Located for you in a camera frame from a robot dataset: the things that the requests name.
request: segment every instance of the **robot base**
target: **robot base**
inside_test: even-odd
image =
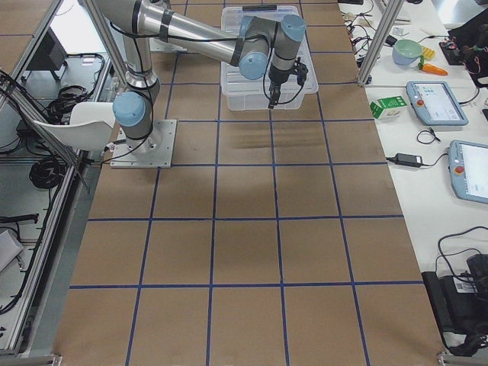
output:
[[[127,144],[123,143],[116,145],[114,149],[114,156],[121,156],[120,158],[111,160],[112,168],[170,168],[173,157],[173,147],[175,145],[176,125],[177,120],[158,120],[154,122],[154,130],[160,133],[162,141],[152,151],[145,152],[140,155],[126,154],[129,152]],[[118,140],[125,139],[125,133],[120,129]]]

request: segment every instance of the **blue joint cap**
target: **blue joint cap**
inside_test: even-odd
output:
[[[268,57],[263,52],[249,52],[239,61],[239,71],[249,80],[261,78],[266,71]]]
[[[249,29],[249,25],[252,22],[254,17],[250,17],[248,15],[244,15],[241,20],[241,28],[239,29],[239,37],[245,37],[246,32]]]
[[[307,25],[298,15],[286,15],[281,21],[281,29],[295,42],[301,42],[303,37],[305,37]]]
[[[133,127],[144,118],[146,103],[137,93],[126,91],[115,98],[112,110],[119,124],[123,127]]]

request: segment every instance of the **green and white box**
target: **green and white box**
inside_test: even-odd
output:
[[[373,117],[380,120],[382,118],[392,118],[400,116],[406,108],[406,102],[402,97],[389,97],[372,101],[370,104]]]

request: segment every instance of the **yellow sponge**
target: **yellow sponge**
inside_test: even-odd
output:
[[[431,49],[431,48],[422,46],[422,56],[424,56],[424,58],[427,61],[430,61],[431,59],[434,58],[435,51],[433,49]]]

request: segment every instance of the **white plastic bin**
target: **white plastic bin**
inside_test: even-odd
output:
[[[222,11],[222,27],[226,32],[238,35],[242,17],[244,15],[280,21],[285,15],[298,14],[294,6],[278,6],[276,11],[242,11],[242,7],[224,8]],[[298,109],[305,94],[313,94],[319,90],[317,77],[313,70],[312,57],[308,49],[307,41],[303,39],[298,56],[301,62],[307,65],[307,81],[301,93],[288,104],[279,104],[275,109]],[[256,109],[268,109],[268,99],[265,97],[262,87],[262,78],[259,80],[248,80],[242,76],[238,67],[222,63],[220,67],[220,85],[222,93],[227,97],[227,107],[231,111],[244,111]],[[269,95],[269,78],[266,75],[265,90]],[[281,86],[280,102],[289,101],[300,90],[297,84],[297,77],[290,75],[288,82]]]

